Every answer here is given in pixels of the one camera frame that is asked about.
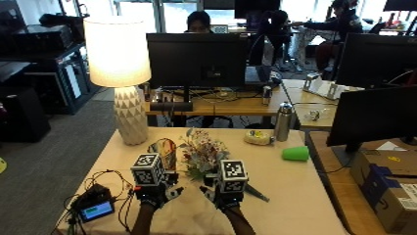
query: hand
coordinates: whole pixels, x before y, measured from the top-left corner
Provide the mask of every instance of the hand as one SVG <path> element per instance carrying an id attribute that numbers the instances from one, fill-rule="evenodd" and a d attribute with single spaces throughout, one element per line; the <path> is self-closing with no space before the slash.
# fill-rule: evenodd
<path id="1" fill-rule="evenodd" d="M 167 188 L 166 182 L 161 182 L 157 186 L 137 186 L 134 193 L 137 199 L 141 200 L 141 205 L 150 205 L 154 210 L 161 209 L 165 203 L 181 195 L 183 190 L 183 187 L 174 190 L 166 190 Z"/>
<path id="2" fill-rule="evenodd" d="M 215 208 L 225 212 L 230 208 L 239 207 L 238 202 L 242 201 L 242 193 L 226 193 L 221 194 L 218 187 L 215 186 L 214 192 L 207 187 L 199 186 L 199 190 L 205 194 L 205 197 L 214 204 Z"/>
<path id="3" fill-rule="evenodd" d="M 303 25 L 303 22 L 293 22 L 289 24 L 290 26 L 302 26 Z"/>

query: wristband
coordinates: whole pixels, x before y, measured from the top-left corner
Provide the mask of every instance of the wristband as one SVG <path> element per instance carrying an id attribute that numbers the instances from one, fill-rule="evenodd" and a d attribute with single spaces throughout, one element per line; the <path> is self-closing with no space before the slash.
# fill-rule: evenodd
<path id="1" fill-rule="evenodd" d="M 161 203 L 161 205 L 150 199 L 141 199 L 141 205 L 150 205 L 154 210 L 161 209 L 161 207 L 163 206 L 163 203 Z"/>
<path id="2" fill-rule="evenodd" d="M 217 208 L 221 210 L 222 213 L 225 213 L 225 211 L 226 211 L 227 209 L 235 208 L 235 207 L 239 208 L 238 202 L 230 202 L 230 203 L 227 203 L 227 204 L 225 204 L 225 205 L 218 206 Z"/>

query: apriltag cube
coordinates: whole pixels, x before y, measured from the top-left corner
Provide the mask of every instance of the apriltag cube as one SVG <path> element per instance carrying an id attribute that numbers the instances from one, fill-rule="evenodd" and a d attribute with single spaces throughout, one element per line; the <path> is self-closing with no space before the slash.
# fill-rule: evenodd
<path id="1" fill-rule="evenodd" d="M 157 186 L 165 174 L 158 153 L 141 154 L 130 167 L 130 171 L 137 186 Z"/>
<path id="2" fill-rule="evenodd" d="M 242 193 L 247 184 L 247 173 L 241 160 L 219 161 L 219 193 Z"/>

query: flower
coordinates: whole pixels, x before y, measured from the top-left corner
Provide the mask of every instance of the flower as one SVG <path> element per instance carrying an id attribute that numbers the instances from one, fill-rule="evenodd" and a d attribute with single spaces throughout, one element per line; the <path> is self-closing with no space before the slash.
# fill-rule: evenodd
<path id="1" fill-rule="evenodd" d="M 179 140 L 183 141 L 178 147 L 182 148 L 187 174 L 193 179 L 201 179 L 207 171 L 217 170 L 219 160 L 227 159 L 226 147 L 202 129 L 190 128 L 186 137 L 179 136 Z"/>

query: metal water bottle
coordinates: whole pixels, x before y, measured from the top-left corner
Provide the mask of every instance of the metal water bottle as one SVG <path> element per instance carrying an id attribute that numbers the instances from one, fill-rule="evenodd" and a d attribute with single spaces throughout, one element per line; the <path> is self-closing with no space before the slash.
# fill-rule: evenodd
<path id="1" fill-rule="evenodd" d="M 290 118 L 291 118 L 291 105 L 287 104 L 287 102 L 285 101 L 278 106 L 275 125 L 273 131 L 274 139 L 279 142 L 287 139 Z"/>

